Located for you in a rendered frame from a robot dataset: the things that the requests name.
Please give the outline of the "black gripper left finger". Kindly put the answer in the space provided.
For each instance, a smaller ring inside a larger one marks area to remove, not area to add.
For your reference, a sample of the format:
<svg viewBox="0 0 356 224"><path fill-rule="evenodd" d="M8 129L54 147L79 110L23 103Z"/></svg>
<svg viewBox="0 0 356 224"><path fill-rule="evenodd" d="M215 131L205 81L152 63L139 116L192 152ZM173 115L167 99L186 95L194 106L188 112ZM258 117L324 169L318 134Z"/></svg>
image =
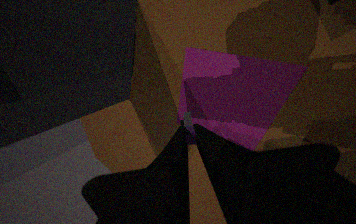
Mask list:
<svg viewBox="0 0 356 224"><path fill-rule="evenodd" d="M190 224L185 127L148 167L95 177L83 185L82 195L98 218L105 211L164 204L173 224Z"/></svg>

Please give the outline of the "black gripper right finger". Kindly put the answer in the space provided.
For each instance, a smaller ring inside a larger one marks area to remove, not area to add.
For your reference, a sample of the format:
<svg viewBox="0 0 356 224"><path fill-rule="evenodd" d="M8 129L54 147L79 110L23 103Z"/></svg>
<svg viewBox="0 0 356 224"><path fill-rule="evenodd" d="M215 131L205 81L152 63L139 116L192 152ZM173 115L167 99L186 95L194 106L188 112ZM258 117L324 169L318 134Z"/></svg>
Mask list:
<svg viewBox="0 0 356 224"><path fill-rule="evenodd" d="M227 224L250 224L256 182L276 174L323 167L334 170L340 151L310 144L252 151L193 124L196 144Z"/></svg>

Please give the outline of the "magenta square marking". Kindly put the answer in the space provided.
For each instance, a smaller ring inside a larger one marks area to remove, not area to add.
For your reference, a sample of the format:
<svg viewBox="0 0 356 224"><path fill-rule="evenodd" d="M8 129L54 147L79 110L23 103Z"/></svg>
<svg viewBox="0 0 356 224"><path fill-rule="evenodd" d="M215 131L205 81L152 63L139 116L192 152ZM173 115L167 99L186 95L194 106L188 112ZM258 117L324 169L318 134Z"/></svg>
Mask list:
<svg viewBox="0 0 356 224"><path fill-rule="evenodd" d="M308 67L186 47L177 123L254 151Z"/></svg>

